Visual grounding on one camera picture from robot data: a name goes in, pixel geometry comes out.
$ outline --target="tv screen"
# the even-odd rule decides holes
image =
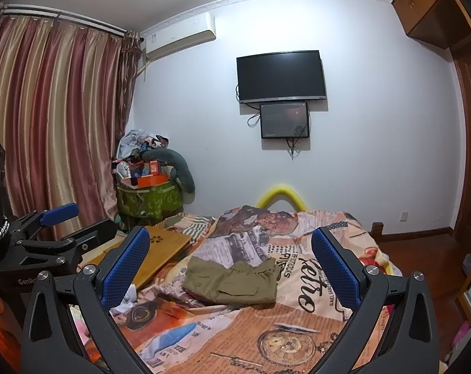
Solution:
[[[267,103],[260,106],[261,137],[307,138],[308,106],[306,103]]]
[[[319,51],[237,58],[237,80],[241,103],[326,98]]]

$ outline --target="gray plush toy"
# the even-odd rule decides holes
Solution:
[[[196,187],[194,186],[194,179],[189,171],[187,162],[177,152],[171,149],[152,149],[142,153],[142,160],[153,161],[157,160],[164,163],[166,166],[172,166],[170,172],[170,180],[176,181],[180,188],[188,193],[193,193]]]

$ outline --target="curtain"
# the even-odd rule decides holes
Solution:
[[[0,19],[0,143],[13,211],[80,207],[55,237],[114,219],[122,38],[53,19]]]
[[[135,79],[142,50],[138,32],[128,31],[123,38],[123,46],[118,65],[118,87],[116,91],[116,145],[125,135],[125,127],[130,117]]]

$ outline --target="bedsheet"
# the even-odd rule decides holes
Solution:
[[[375,241],[346,212],[273,212],[245,205],[216,221],[182,214],[159,227],[190,229],[191,247],[115,321],[155,374],[307,373],[352,314],[341,306],[311,251],[311,234],[320,226],[329,227],[364,265],[393,273]],[[192,255],[225,267],[239,260],[257,266],[274,257],[282,267],[276,303],[237,308],[192,298],[182,289]],[[388,317],[384,308],[356,367],[370,360]],[[85,346],[90,358],[104,365],[92,341]]]

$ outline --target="baseboard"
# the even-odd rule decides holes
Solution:
[[[394,242],[396,240],[410,240],[410,239],[419,239],[425,238],[429,236],[438,236],[438,235],[445,235],[449,234],[452,235],[454,230],[451,227],[447,228],[439,228],[439,229],[430,229],[430,230],[420,230],[418,232],[406,232],[406,233],[389,233],[386,235],[380,235],[374,237],[376,242]]]

